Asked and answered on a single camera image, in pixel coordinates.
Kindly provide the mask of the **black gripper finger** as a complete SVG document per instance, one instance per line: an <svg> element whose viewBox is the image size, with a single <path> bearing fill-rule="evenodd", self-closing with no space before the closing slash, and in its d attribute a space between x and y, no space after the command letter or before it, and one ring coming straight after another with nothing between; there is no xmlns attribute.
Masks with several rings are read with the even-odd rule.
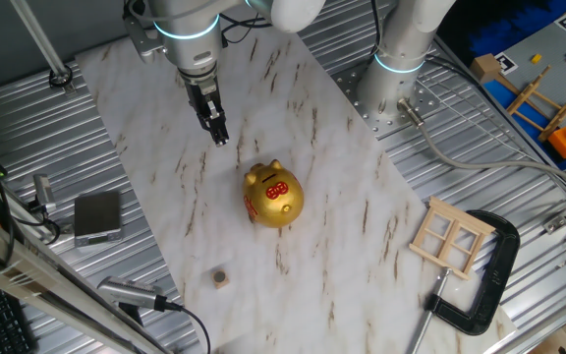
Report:
<svg viewBox="0 0 566 354"><path fill-rule="evenodd" d="M210 100L207 103L209 108L209 133L217 147L222 147L228 143L229 136L226 128L225 112L218 108L216 103Z"/></svg>
<svg viewBox="0 0 566 354"><path fill-rule="evenodd" d="M215 133L214 133L213 128L211 127L211 120L210 120L210 118L209 118L208 116L199 115L199 116L198 116L198 120L199 120L199 123L200 123L201 127L202 127L204 130L206 130L206 131L209 133L209 135L211 136L212 140L213 140L214 142L216 142L216 136L215 136Z"/></svg>

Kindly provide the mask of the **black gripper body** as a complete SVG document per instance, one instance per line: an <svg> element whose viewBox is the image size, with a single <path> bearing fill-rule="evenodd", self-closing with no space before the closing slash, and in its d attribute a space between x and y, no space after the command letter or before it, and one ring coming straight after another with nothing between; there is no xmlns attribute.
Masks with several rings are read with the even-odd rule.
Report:
<svg viewBox="0 0 566 354"><path fill-rule="evenodd" d="M185 83L190 106L195 110L200 122L224 121L224 110L221 106L217 80L217 67L180 69L179 74Z"/></svg>

